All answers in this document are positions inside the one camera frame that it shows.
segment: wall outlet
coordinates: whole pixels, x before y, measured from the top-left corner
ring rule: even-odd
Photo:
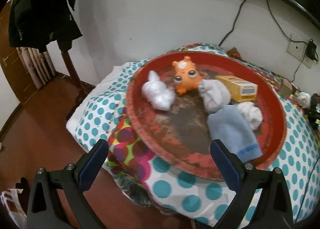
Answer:
[[[300,41],[301,39],[298,37],[295,37],[294,35],[290,35],[290,39],[294,41]],[[287,52],[291,55],[294,56],[297,60],[301,61],[303,58],[303,55],[306,52],[307,45],[300,42],[292,42],[289,41],[289,45],[287,47]],[[306,65],[308,68],[311,68],[313,65],[313,60],[309,59],[307,56],[304,57],[304,60],[302,62],[304,65]]]

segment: metal screw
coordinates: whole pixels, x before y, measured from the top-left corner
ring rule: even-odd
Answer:
[[[281,174],[281,169],[280,168],[275,168],[275,172],[278,174]]]
[[[44,172],[44,168],[39,168],[38,170],[37,170],[37,173],[38,174],[42,174]]]
[[[251,163],[246,163],[244,166],[246,169],[253,169],[253,165]]]
[[[67,169],[67,170],[72,170],[74,167],[75,167],[75,165],[74,165],[73,163],[69,163],[69,164],[66,166],[66,169]]]

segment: blue gripper pad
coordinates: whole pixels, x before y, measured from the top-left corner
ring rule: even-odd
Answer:
[[[228,188],[238,193],[245,173],[242,169],[242,162],[237,155],[230,153],[220,140],[212,141],[210,154]]]
[[[90,189],[109,153],[107,141],[100,139],[90,152],[82,155],[76,163],[75,180],[80,191]]]

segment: red round tray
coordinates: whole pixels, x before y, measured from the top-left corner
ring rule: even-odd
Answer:
[[[177,96],[168,112],[154,110],[141,93],[150,70],[161,81],[173,85],[172,61],[190,56],[204,79],[216,75],[234,75],[258,85],[255,105],[263,114],[263,122],[255,131],[263,155],[252,163],[267,168],[278,156],[286,136],[283,108],[271,87],[249,68],[223,56],[209,52],[180,51],[159,56],[140,67],[133,75],[127,91],[127,113],[133,128],[144,143],[172,165],[193,175],[223,180],[209,153],[211,139],[207,116],[197,90]]]

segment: orange toy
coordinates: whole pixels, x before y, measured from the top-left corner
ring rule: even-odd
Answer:
[[[185,56],[179,62],[172,62],[172,66],[176,72],[173,82],[179,95],[198,88],[202,78],[196,70],[196,64],[191,61],[189,56]]]

